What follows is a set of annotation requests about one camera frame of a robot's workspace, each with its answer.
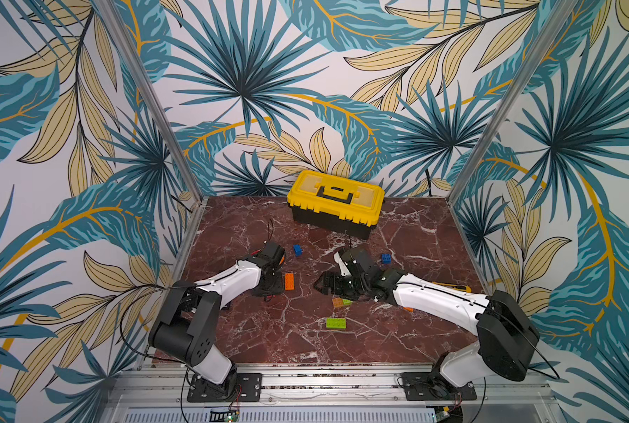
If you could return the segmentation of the green 2x4 brick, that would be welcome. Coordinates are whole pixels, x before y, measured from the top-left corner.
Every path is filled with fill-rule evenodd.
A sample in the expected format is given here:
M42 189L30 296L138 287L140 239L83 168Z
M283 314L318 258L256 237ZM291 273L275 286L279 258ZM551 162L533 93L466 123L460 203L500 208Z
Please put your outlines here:
M347 323L345 318L330 317L326 319L325 325L330 330L345 330Z

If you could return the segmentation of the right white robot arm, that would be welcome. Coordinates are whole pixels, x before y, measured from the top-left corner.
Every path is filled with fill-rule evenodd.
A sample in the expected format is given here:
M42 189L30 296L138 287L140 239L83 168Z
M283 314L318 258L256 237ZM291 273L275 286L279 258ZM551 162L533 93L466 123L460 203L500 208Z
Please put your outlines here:
M443 354L435 363L430 378L448 388L461 388L490 375L522 382L536 354L538 330L504 291L466 293L399 269L325 271L314 289L351 301L372 300L426 312L476 336L471 345Z

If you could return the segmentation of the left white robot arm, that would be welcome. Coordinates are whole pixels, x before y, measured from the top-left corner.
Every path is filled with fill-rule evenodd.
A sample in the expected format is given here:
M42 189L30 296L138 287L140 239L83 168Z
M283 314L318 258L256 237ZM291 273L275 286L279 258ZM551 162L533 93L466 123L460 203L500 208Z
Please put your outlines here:
M273 241L207 278L180 280L169 290L149 333L149 345L184 363L205 382L222 385L233 363L215 346L221 308L245 292L268 289L285 260L285 249Z

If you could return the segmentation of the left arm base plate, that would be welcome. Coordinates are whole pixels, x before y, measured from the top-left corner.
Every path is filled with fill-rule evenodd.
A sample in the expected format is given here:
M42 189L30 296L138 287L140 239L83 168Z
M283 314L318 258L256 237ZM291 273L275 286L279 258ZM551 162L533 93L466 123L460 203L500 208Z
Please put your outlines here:
M199 375L191 379L187 401L189 403L257 403L261 398L261 373L231 372L222 384L213 384Z

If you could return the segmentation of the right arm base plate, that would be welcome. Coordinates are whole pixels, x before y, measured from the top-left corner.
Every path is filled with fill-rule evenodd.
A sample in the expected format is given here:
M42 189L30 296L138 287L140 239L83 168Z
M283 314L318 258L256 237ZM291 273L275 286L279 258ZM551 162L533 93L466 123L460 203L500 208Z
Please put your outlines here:
M457 388L440 376L429 373L405 372L399 377L399 386L407 401L440 401L443 403L471 401L478 398L474 385L468 382Z

